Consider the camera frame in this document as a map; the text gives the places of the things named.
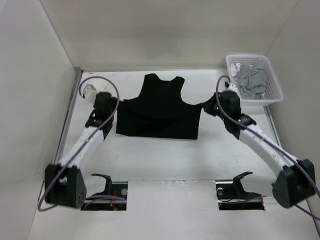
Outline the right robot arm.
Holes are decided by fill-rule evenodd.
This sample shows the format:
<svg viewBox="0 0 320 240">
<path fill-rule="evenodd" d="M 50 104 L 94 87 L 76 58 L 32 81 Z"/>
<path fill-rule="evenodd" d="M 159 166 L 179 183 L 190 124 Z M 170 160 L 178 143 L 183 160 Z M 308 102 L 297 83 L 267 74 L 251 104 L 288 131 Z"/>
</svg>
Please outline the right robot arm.
<svg viewBox="0 0 320 240">
<path fill-rule="evenodd" d="M 202 107 L 207 114 L 220 117 L 225 129 L 253 150 L 273 172 L 270 177 L 249 171 L 234 177 L 231 190 L 236 197 L 260 194 L 273 197 L 288 209 L 319 194 L 313 163 L 308 159 L 298 159 L 263 133 L 255 120 L 242 113 L 237 93 L 230 90 L 217 92 Z"/>
</svg>

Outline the black tank top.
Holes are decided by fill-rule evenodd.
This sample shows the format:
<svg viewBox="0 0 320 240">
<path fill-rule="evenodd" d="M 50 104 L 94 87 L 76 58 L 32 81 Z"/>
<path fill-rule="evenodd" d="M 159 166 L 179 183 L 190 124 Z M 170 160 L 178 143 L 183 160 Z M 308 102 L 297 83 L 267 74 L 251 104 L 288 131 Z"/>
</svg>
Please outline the black tank top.
<svg viewBox="0 0 320 240">
<path fill-rule="evenodd" d="M 117 110 L 116 133 L 128 137 L 197 140 L 205 103 L 183 101 L 185 79 L 162 80 L 146 74 L 140 93 L 124 99 Z"/>
</svg>

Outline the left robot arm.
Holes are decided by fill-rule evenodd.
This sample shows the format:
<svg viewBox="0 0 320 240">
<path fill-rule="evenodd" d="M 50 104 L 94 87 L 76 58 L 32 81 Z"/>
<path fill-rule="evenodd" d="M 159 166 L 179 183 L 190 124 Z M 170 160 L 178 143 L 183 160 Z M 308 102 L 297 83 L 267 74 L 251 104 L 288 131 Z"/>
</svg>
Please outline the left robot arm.
<svg viewBox="0 0 320 240">
<path fill-rule="evenodd" d="M 118 106 L 118 99 L 108 92 L 95 96 L 93 111 L 76 144 L 57 163 L 50 163 L 45 168 L 42 201 L 80 209 L 86 199 L 105 200 L 112 195 L 110 176 L 93 173 L 84 177 L 82 171 L 111 131 Z"/>
</svg>

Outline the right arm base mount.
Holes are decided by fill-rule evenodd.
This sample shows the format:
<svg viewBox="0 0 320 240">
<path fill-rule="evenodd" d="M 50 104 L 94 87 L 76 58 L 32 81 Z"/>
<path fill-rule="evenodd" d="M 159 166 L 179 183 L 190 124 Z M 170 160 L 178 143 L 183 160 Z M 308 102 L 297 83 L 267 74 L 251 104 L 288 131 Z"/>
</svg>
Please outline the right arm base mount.
<svg viewBox="0 0 320 240">
<path fill-rule="evenodd" d="M 259 193 L 245 191 L 241 183 L 244 177 L 251 174 L 252 172 L 245 171 L 233 179 L 217 180 L 215 182 L 218 209 L 220 211 L 265 210 L 264 196 Z"/>
</svg>

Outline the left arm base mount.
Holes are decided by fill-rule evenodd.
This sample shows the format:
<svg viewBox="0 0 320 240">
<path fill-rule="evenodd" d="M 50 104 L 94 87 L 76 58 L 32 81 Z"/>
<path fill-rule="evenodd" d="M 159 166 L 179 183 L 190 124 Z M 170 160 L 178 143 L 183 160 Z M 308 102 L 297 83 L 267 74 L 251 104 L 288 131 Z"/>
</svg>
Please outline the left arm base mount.
<svg viewBox="0 0 320 240">
<path fill-rule="evenodd" d="M 127 210 L 127 181 L 113 181 L 109 175 L 94 173 L 84 182 L 87 189 L 82 211 Z"/>
</svg>

